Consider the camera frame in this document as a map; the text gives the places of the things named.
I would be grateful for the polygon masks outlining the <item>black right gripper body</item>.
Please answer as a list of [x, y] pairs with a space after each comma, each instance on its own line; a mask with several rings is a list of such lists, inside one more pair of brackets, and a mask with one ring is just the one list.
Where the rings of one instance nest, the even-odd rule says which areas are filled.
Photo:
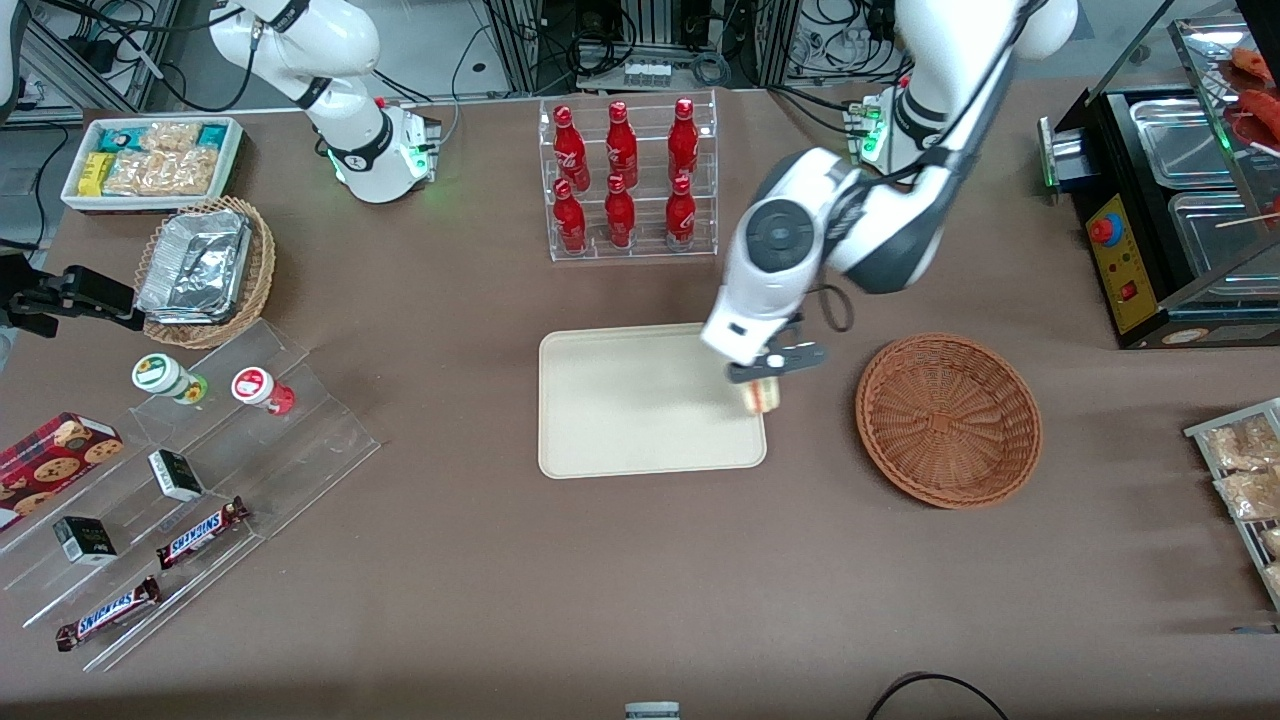
[[60, 279], [63, 299], [93, 306], [133, 306], [134, 291], [87, 266], [68, 266]]

